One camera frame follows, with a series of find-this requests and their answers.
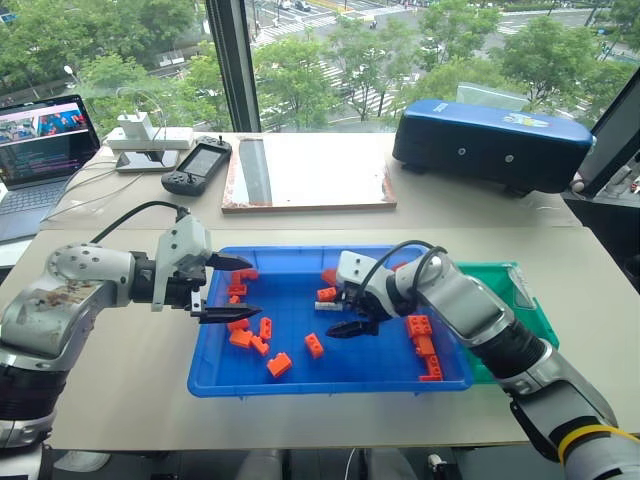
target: green plastic tray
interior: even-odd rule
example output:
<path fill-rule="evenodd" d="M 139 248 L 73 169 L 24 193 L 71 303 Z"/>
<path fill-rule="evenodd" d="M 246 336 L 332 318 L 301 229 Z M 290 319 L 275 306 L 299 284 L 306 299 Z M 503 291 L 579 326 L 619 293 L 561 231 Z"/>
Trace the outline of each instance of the green plastic tray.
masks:
<path fill-rule="evenodd" d="M 467 275 L 484 282 L 505 302 L 516 315 L 538 337 L 548 340 L 558 347 L 556 336 L 549 320 L 542 311 L 538 300 L 528 292 L 526 281 L 516 262 L 502 263 L 458 263 L 458 267 Z M 475 383 L 494 383 L 489 370 L 480 360 L 466 351 Z"/>

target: blue plastic tray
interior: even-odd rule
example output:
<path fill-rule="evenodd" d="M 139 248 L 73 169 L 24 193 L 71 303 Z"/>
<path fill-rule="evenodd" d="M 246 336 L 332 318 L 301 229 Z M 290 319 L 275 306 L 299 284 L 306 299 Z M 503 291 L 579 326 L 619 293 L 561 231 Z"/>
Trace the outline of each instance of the blue plastic tray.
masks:
<path fill-rule="evenodd" d="M 353 250 L 380 258 L 388 246 L 367 247 L 231 247 L 223 251 L 241 255 L 260 272 L 256 281 L 246 281 L 246 302 L 260 306 L 263 312 L 250 319 L 251 330 L 258 332 L 260 318 L 273 320 L 271 350 L 262 357 L 255 349 L 245 350 L 229 343 L 225 325 L 203 325 L 189 373 L 189 391 L 198 397 L 246 396 L 294 393 L 347 392 L 429 392 L 464 390 L 473 383 L 473 375 L 463 348 L 454 336 L 432 321 L 433 341 L 440 359 L 444 380 L 420 382 L 425 362 L 415 354 L 405 322 L 392 319 L 380 324 L 377 337 L 361 336 L 334 339 L 325 335 L 339 321 L 358 318 L 353 313 L 316 312 L 316 290 L 326 288 L 320 275 L 335 268 L 342 250 Z M 408 247 L 394 255 L 389 265 L 411 261 L 423 252 Z M 227 302 L 228 272 L 214 274 L 208 305 Z M 312 359 L 304 337 L 315 332 L 325 354 Z M 266 362 L 278 352 L 286 352 L 293 367 L 280 378 L 273 378 Z"/>

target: blue case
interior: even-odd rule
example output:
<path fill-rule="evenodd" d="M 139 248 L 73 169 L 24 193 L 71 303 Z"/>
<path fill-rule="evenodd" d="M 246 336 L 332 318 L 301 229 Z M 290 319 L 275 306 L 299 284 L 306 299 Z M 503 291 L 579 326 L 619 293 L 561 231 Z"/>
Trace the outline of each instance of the blue case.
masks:
<path fill-rule="evenodd" d="M 559 193 L 592 143 L 591 132 L 572 120 L 420 100 L 402 115 L 393 156 L 416 171 L 492 180 L 520 195 Z"/>
<path fill-rule="evenodd" d="M 255 349 L 245 350 L 229 343 L 225 325 L 200 327 L 191 371 L 189 391 L 198 397 L 247 396 L 295 393 L 432 392 L 464 390 L 473 375 L 464 349 L 453 334 L 432 316 L 433 341 L 444 380 L 420 382 L 425 362 L 416 355 L 405 322 L 392 319 L 380 325 L 377 337 L 335 339 L 325 335 L 339 321 L 357 318 L 353 313 L 317 312 L 316 290 L 326 288 L 321 279 L 327 268 L 335 268 L 342 250 L 353 250 L 380 258 L 390 247 L 233 247 L 223 252 L 241 255 L 259 271 L 257 281 L 246 281 L 247 303 L 262 307 L 262 314 L 250 319 L 251 330 L 259 331 L 262 316 L 273 321 L 270 352 L 262 357 Z M 423 252 L 408 247 L 394 255 L 389 265 L 411 261 Z M 228 299 L 231 275 L 216 272 L 207 303 L 222 305 Z M 312 359 L 304 337 L 315 332 L 325 354 Z M 275 379 L 266 368 L 267 359 L 286 352 L 293 368 Z"/>

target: laptop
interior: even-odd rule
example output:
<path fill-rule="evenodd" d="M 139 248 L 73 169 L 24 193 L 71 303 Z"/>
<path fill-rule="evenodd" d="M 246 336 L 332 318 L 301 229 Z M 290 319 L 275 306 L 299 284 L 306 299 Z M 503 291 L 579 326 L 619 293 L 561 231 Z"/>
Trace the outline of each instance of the laptop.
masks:
<path fill-rule="evenodd" d="M 78 95 L 0 108 L 0 242 L 35 235 L 100 141 Z"/>

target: wooden board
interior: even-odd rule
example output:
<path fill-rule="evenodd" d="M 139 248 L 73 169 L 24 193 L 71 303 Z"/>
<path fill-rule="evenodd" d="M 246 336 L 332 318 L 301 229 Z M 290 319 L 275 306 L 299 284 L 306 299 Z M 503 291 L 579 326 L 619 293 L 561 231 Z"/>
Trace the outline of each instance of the wooden board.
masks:
<path fill-rule="evenodd" d="M 395 208 L 384 150 L 370 136 L 245 137 L 232 155 L 222 211 Z"/>

